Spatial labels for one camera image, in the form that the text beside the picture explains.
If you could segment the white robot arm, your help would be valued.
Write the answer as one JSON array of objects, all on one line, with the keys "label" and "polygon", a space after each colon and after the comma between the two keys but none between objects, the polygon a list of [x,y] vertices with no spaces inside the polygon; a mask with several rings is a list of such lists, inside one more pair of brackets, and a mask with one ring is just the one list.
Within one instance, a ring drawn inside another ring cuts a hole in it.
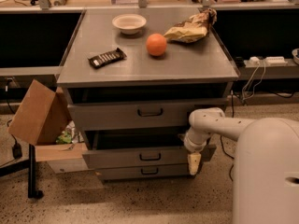
[{"label": "white robot arm", "polygon": [[299,122],[227,118],[219,108],[194,110],[183,135],[189,172],[195,175],[213,134],[237,142],[233,224],[299,224]]}]

